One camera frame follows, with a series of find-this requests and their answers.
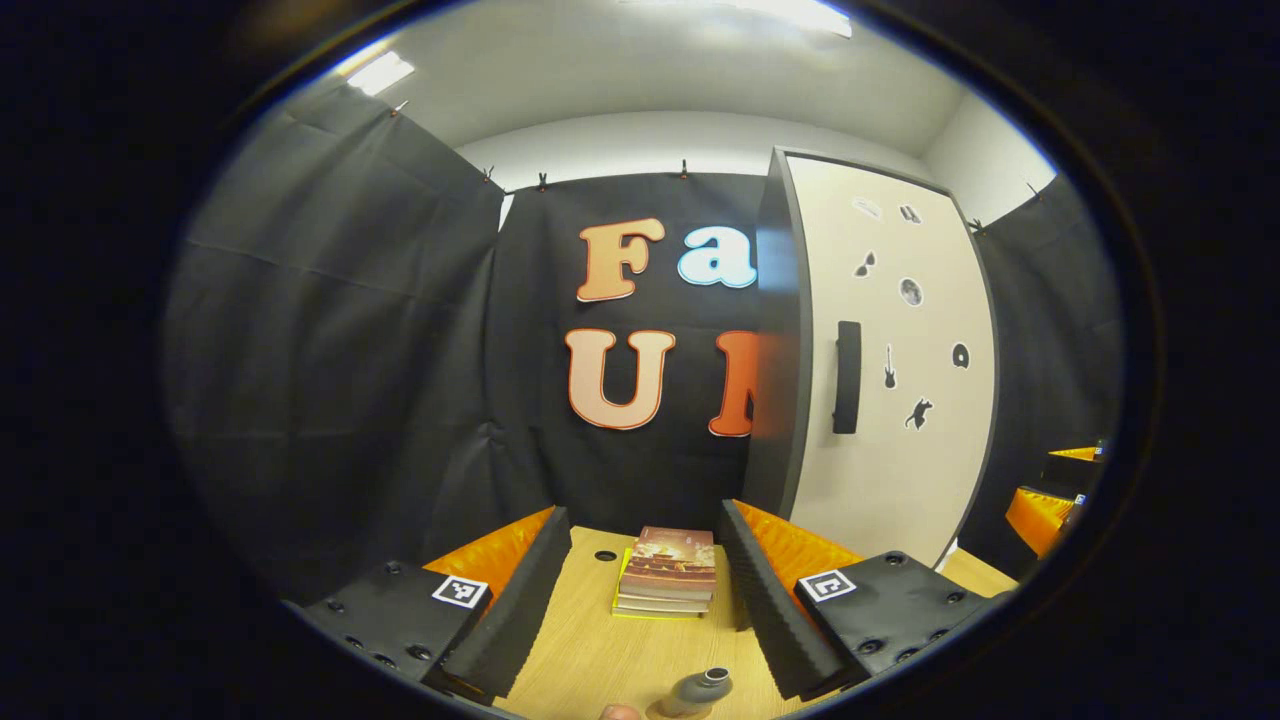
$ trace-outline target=stack of books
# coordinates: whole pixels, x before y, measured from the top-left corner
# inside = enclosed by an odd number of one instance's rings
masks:
[[[708,530],[645,527],[622,556],[613,614],[701,618],[716,593],[716,544]]]

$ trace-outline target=white ceiling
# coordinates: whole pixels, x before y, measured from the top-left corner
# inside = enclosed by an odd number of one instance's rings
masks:
[[[852,38],[731,6],[477,0],[389,47],[417,72],[379,94],[458,147],[608,113],[705,110],[845,132],[920,156],[964,87],[854,24]]]

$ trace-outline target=gray bottle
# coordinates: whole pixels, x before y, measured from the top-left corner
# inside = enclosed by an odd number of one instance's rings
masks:
[[[728,667],[712,667],[676,683],[658,703],[658,711],[667,717],[699,717],[710,712],[712,705],[732,689]]]

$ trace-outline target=yellow book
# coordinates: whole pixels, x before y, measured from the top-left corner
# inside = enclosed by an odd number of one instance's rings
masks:
[[[627,561],[631,560],[631,548],[622,551],[622,568],[618,569],[618,583],[622,582],[622,573],[627,569]],[[646,611],[646,610],[632,610],[630,607],[618,607],[618,585],[613,585],[613,606],[611,607],[614,618],[639,618],[643,620],[698,620],[703,616],[701,612],[659,612],[659,611]]]

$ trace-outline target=sticker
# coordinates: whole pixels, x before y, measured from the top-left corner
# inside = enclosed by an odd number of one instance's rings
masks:
[[[831,600],[836,596],[858,589],[858,585],[855,585],[840,570],[827,570],[826,573],[800,578],[800,584],[804,585],[805,592],[809,593],[809,597],[812,597],[814,602]]]
[[[444,583],[431,593],[431,597],[470,609],[475,607],[476,603],[480,602],[480,598],[484,597],[484,591],[488,588],[489,583],[449,575],[445,578]]]
[[[870,269],[876,266],[876,252],[868,252],[867,259],[863,260],[861,266],[854,270],[855,278],[865,278]]]
[[[915,404],[915,410],[911,410],[911,414],[906,416],[906,421],[902,423],[902,427],[904,428],[910,428],[911,423],[914,421],[916,430],[919,430],[920,428],[923,428],[924,427],[924,414],[928,413],[928,410],[931,407],[933,407],[933,404],[929,402],[928,400],[924,400],[922,397],[920,401]]]
[[[855,197],[854,199],[854,208],[858,208],[859,210],[861,210],[863,213],[865,213],[868,218],[870,218],[873,220],[878,220],[881,223],[884,222],[884,218],[882,217],[879,205],[872,202],[870,200],[867,200],[865,197]]]
[[[893,346],[884,346],[884,352],[888,355],[888,363],[884,364],[884,387],[893,389],[897,387],[897,370],[893,369]]]
[[[915,208],[910,205],[899,205],[897,211],[902,214],[902,219],[911,223],[913,225],[919,225],[924,220],[920,219],[920,214],[915,211]]]
[[[911,278],[902,278],[897,283],[897,292],[902,296],[902,302],[906,302],[911,307],[919,307],[924,302],[924,291],[920,290],[920,283]]]

